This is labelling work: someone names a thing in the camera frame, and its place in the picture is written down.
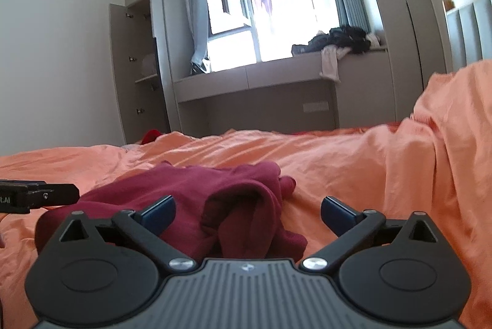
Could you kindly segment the dark red long-sleeve shirt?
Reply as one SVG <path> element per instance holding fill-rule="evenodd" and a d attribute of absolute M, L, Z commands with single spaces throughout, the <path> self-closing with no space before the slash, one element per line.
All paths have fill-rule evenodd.
<path fill-rule="evenodd" d="M 172 196 L 175 219 L 158 236 L 195 261 L 206 257 L 298 261 L 307 240 L 281 222 L 283 201 L 293 195 L 295 186 L 294 179 L 283 176 L 272 162 L 233 168 L 177 168 L 161 163 L 83 194 L 74 205 L 42 214 L 35 228 L 35 247 L 41 251 L 73 211 L 110 218 L 123 209 L 142 210 Z"/>

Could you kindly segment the pile of dark clothes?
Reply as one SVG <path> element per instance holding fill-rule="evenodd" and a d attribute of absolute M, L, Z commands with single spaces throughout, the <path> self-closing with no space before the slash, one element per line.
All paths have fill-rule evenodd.
<path fill-rule="evenodd" d="M 337 48 L 350 48 L 353 54 L 363 54 L 369 51 L 371 43 L 363 29 L 342 25 L 337 28 L 331 28 L 328 34 L 316 34 L 306 45 L 292 45 L 291 54 L 295 56 L 320 52 L 330 45 Z"/>

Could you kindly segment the red object on floor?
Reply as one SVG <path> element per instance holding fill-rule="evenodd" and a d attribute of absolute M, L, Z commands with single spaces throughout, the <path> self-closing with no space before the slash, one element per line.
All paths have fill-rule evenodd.
<path fill-rule="evenodd" d="M 158 129 L 150 129 L 149 131 L 146 132 L 146 134 L 143 135 L 143 138 L 139 141 L 139 144 L 145 145 L 145 144 L 153 143 L 156 139 L 158 139 L 162 135 L 163 133 L 160 132 Z"/>

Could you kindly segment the orange duvet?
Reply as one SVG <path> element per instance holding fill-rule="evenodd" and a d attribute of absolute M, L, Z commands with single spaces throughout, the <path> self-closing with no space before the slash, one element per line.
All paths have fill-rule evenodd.
<path fill-rule="evenodd" d="M 472 280 L 461 320 L 491 325 L 491 63 L 435 74 L 410 117 L 372 128 L 276 134 L 230 131 L 195 139 L 174 132 L 153 143 L 41 149 L 1 159 L 4 179 L 72 183 L 81 193 L 148 171 L 233 168 L 276 163 L 294 179 L 281 222 L 303 235 L 301 258 L 334 240 L 320 218 L 333 196 L 358 210 L 389 218 L 413 211 L 432 217 Z"/>

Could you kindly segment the grey window seat desk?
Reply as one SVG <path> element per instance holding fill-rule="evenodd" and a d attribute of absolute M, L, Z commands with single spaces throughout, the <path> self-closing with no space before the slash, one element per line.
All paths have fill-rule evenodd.
<path fill-rule="evenodd" d="M 396 121 L 385 50 L 346 55 L 339 83 L 320 71 L 321 55 L 311 53 L 178 80 L 180 130 L 195 137 L 230 129 L 296 134 Z M 303 111 L 303 104 L 320 101 L 329 102 L 329 111 Z"/>

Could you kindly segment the white garment hanging off ledge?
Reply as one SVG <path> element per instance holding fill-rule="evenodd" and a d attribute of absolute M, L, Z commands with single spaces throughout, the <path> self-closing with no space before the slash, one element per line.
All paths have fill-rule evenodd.
<path fill-rule="evenodd" d="M 320 76 L 323 79 L 328 79 L 334 81 L 335 83 L 339 83 L 339 61 L 351 51 L 352 49 L 350 47 L 338 47 L 336 45 L 325 46 L 321 50 Z"/>

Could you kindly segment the open grey wardrobe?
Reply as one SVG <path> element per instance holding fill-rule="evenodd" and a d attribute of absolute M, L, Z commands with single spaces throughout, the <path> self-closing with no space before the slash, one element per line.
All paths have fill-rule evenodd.
<path fill-rule="evenodd" d="M 135 0 L 109 5 L 113 78 L 126 143 L 142 141 L 172 125 L 166 97 L 168 53 L 162 0 Z"/>

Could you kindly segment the tall grey wardrobe right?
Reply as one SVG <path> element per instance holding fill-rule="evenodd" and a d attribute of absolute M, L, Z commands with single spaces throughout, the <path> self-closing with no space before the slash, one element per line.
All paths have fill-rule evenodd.
<path fill-rule="evenodd" d="M 432 0 L 375 0 L 389 54 L 395 116 L 409 116 L 432 74 L 447 72 Z"/>

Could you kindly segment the window with open sash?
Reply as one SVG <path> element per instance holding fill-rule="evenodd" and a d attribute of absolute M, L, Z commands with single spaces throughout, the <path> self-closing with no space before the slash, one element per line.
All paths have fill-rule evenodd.
<path fill-rule="evenodd" d="M 291 56 L 339 25 L 335 0 L 207 0 L 213 72 Z"/>

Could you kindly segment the left blue-grey curtain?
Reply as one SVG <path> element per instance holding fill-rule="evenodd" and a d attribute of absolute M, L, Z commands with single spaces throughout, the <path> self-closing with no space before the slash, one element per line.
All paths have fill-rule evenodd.
<path fill-rule="evenodd" d="M 188 0 L 188 17 L 193 41 L 191 58 L 191 74 L 207 74 L 209 72 L 208 35 L 209 16 L 207 0 Z"/>

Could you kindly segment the wall socket plate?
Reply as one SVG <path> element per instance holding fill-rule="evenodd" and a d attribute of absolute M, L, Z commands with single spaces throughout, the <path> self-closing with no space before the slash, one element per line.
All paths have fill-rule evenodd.
<path fill-rule="evenodd" d="M 305 103 L 303 104 L 303 111 L 306 114 L 329 111 L 329 102 L 320 101 L 320 102 Z"/>

